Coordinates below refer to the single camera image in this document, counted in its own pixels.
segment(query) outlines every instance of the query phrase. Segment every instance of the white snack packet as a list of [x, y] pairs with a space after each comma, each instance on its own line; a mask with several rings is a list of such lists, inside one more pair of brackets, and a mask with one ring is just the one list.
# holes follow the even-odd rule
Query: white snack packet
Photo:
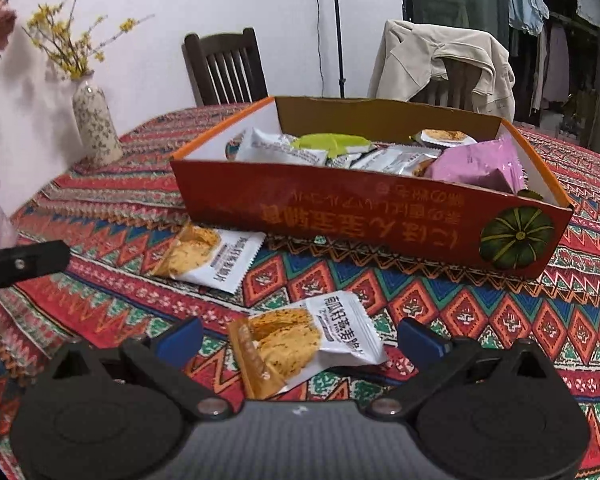
[[235, 154], [235, 160], [237, 162], [324, 166], [327, 153], [326, 150], [294, 148], [289, 136], [285, 134], [267, 134], [257, 128], [248, 128], [242, 138], [240, 148]]
[[344, 290], [236, 320], [228, 331], [250, 399], [286, 392], [334, 366], [387, 360], [357, 295]]
[[436, 159], [440, 153], [440, 150], [432, 148], [395, 145], [367, 155], [353, 164], [351, 168], [353, 170], [412, 175], [419, 163], [424, 160]]
[[338, 155], [334, 158], [327, 160], [327, 168], [341, 168], [342, 170], [348, 170], [351, 165], [356, 162], [362, 156], [360, 153], [347, 153], [347, 155]]
[[188, 224], [152, 274], [235, 294], [265, 236]]
[[351, 165], [352, 170], [382, 171], [391, 164], [402, 152], [393, 148], [376, 150]]

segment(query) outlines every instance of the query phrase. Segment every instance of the green snack packet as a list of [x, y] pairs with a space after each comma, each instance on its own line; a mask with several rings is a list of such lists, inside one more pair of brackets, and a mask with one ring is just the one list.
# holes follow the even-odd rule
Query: green snack packet
[[366, 153], [372, 148], [365, 137], [345, 134], [307, 134], [291, 145], [301, 150], [327, 150], [329, 158], [347, 153]]
[[518, 196], [523, 196], [524, 198], [533, 198], [535, 200], [543, 200], [542, 195], [536, 193], [535, 191], [531, 191], [530, 189], [521, 189], [518, 193]]

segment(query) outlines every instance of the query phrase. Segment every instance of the pink snack packet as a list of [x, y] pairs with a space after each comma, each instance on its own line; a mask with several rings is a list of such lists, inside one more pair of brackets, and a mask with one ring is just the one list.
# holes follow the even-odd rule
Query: pink snack packet
[[424, 177], [513, 194], [525, 188], [522, 165], [509, 136], [448, 148]]

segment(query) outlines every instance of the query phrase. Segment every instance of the floral vase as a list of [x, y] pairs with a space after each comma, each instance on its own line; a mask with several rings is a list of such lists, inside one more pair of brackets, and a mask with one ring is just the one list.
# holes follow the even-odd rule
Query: floral vase
[[90, 81], [80, 80], [74, 93], [74, 116], [82, 145], [92, 168], [100, 168], [120, 160], [122, 145], [111, 121], [104, 92]]

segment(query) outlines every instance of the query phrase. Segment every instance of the white wall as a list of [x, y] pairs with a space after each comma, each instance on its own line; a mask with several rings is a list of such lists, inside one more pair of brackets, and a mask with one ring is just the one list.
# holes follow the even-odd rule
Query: white wall
[[[37, 3], [11, 0], [23, 23]], [[340, 0], [347, 96], [364, 96], [384, 21], [402, 0]], [[338, 95], [333, 0], [320, 0], [325, 95]], [[78, 0], [75, 30], [99, 14], [106, 38], [128, 17], [156, 17], [123, 36], [96, 64], [119, 134], [158, 114], [195, 105], [181, 51], [188, 32], [256, 30], [269, 94], [320, 95], [315, 0]], [[94, 33], [95, 39], [100, 36]], [[13, 212], [82, 156], [71, 82], [58, 81], [21, 30], [0, 60], [0, 204]]]

